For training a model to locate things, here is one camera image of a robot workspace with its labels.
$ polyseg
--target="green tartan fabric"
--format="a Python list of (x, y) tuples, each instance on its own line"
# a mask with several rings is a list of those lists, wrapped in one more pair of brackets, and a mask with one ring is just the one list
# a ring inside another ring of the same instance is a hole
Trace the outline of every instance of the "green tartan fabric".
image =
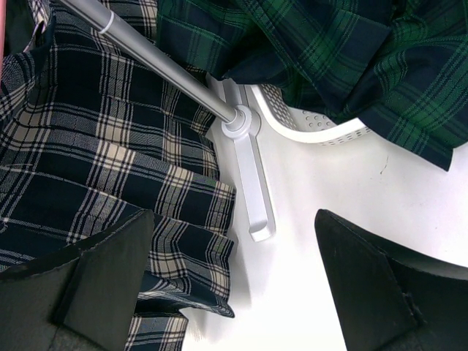
[(468, 0), (159, 0), (156, 43), (448, 169), (468, 141)]

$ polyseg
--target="tartan fabric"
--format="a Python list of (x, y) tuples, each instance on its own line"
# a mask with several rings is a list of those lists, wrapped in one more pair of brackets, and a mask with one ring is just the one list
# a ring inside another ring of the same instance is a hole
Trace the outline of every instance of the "tartan fabric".
[(447, 170), (468, 141), (467, 0), (159, 0), (156, 43)]
[[(180, 350), (179, 309), (233, 317), (235, 192), (204, 136), (214, 117), (63, 7), (29, 3), (44, 31), (4, 59), (1, 80), (0, 271), (149, 208), (154, 237), (127, 349)], [(155, 35), (153, 1), (104, 3)], [(30, 240), (14, 245), (20, 234)]]
[(187, 318), (180, 313), (136, 314), (125, 350), (180, 350), (187, 324)]

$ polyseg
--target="plastic basket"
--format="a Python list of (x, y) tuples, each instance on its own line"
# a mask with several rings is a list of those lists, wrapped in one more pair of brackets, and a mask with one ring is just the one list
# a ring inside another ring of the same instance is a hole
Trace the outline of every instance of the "plastic basket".
[(252, 93), (266, 121), (279, 134), (300, 143), (316, 143), (324, 146), (342, 144), (369, 133), (359, 118), (340, 125), (327, 116), (288, 107), (281, 90), (275, 86), (251, 86)]

